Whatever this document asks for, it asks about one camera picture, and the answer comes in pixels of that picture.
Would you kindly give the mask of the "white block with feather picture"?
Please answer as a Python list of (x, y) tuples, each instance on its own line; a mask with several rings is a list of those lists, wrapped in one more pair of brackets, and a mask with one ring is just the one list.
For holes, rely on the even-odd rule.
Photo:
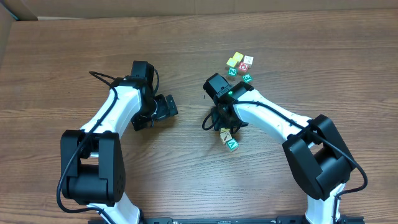
[(220, 129), (220, 139), (223, 144), (226, 144), (228, 141), (232, 140), (231, 130), (229, 128), (221, 128)]

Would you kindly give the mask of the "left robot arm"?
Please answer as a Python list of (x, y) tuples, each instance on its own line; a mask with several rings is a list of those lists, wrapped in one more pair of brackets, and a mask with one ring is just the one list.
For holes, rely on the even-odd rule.
[(65, 213), (95, 211), (104, 223), (145, 223), (125, 192), (121, 137), (129, 124), (139, 131), (175, 116), (177, 106), (172, 95), (158, 94), (159, 73), (149, 62), (133, 62), (125, 77), (90, 75), (109, 86), (109, 96), (89, 122), (62, 134), (58, 207)]

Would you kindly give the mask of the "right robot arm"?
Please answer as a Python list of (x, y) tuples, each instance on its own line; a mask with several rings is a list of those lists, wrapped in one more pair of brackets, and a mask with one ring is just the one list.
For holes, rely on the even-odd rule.
[(355, 169), (354, 158), (332, 120), (290, 112), (264, 98), (248, 83), (232, 85), (215, 73), (203, 89), (214, 102), (211, 128), (235, 133), (253, 124), (279, 142), (298, 186), (307, 194), (302, 223), (349, 223), (340, 197)]

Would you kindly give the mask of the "green A block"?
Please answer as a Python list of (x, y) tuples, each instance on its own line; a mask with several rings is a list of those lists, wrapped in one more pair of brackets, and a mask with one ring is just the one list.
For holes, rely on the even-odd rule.
[(239, 147), (239, 144), (238, 144), (237, 140), (230, 139), (230, 140), (226, 141), (226, 146), (230, 152), (233, 152)]

